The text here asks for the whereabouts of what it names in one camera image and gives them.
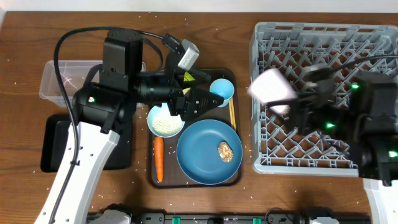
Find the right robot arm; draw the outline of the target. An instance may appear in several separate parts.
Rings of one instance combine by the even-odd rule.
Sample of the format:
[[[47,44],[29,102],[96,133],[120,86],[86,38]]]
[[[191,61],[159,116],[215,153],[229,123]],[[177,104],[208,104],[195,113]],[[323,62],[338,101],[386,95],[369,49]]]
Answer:
[[[283,124],[300,134],[321,131],[349,145],[349,159],[363,179],[373,223],[397,223],[397,82],[389,75],[362,72],[351,84],[348,107],[333,104],[333,71],[310,72],[315,92],[299,91],[267,107],[285,105]]]

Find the pink plastic cup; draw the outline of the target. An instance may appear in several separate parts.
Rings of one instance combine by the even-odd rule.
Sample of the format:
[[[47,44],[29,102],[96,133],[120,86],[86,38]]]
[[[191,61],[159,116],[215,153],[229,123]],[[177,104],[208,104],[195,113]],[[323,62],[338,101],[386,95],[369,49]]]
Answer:
[[[276,68],[262,72],[248,87],[248,93],[260,103],[295,100],[297,92]]]

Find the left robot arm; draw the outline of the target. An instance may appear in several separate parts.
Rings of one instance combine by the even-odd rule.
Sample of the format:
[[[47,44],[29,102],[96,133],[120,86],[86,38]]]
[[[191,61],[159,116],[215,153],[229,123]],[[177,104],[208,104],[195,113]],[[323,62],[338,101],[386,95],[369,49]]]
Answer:
[[[70,127],[63,159],[37,223],[85,223],[110,154],[132,122],[138,103],[165,103],[171,115],[193,120],[223,98],[199,89],[211,76],[197,70],[199,51],[188,40],[161,37],[169,49],[153,72],[142,70],[144,44],[152,33],[107,27],[103,61],[92,67],[73,98],[66,98]]]

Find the orange carrot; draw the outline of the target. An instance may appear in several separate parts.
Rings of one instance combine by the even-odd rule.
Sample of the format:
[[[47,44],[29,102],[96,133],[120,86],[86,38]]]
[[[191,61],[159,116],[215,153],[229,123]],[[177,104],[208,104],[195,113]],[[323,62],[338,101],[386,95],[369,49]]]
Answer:
[[[162,182],[164,179],[164,140],[162,137],[155,137],[154,151],[157,180]]]

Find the light blue rice bowl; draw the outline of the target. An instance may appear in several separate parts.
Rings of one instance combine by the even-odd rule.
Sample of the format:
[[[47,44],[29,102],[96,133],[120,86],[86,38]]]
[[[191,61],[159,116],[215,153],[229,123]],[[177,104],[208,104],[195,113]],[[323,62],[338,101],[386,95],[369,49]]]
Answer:
[[[184,127],[180,115],[172,116],[167,103],[161,106],[153,106],[147,117],[147,125],[150,131],[162,138],[171,138],[177,135]]]

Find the yellow snack wrapper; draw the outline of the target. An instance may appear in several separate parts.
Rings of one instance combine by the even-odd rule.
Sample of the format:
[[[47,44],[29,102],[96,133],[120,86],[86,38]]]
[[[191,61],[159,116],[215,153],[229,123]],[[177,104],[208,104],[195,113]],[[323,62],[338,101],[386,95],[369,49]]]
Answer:
[[[188,73],[188,72],[185,72],[185,73],[184,73],[184,79],[183,79],[183,80],[184,80],[184,82],[195,81],[194,77],[193,77],[190,73]],[[187,94],[189,91],[190,91],[190,87],[185,88],[185,89],[183,89],[183,94],[185,95],[185,94]]]

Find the light blue plastic cup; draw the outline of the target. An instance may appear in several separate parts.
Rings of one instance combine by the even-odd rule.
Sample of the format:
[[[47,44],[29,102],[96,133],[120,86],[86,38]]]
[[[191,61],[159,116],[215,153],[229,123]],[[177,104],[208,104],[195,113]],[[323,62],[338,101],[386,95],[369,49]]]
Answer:
[[[234,95],[234,85],[225,78],[220,78],[213,81],[210,85],[210,91],[224,98],[224,101],[219,108],[225,107]]]

